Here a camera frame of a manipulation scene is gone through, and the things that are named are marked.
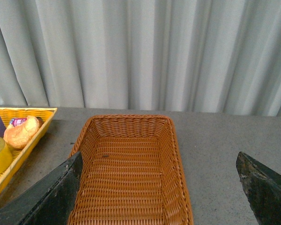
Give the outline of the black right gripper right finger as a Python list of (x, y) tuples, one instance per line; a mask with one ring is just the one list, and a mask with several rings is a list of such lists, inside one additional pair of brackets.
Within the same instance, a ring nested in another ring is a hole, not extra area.
[(281, 225), (281, 175), (239, 152), (236, 168), (259, 225)]

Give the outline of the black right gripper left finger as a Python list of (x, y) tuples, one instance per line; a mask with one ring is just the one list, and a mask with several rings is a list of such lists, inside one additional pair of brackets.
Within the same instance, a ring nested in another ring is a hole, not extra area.
[(0, 209), (0, 225), (65, 225), (74, 208), (83, 160), (75, 153)]

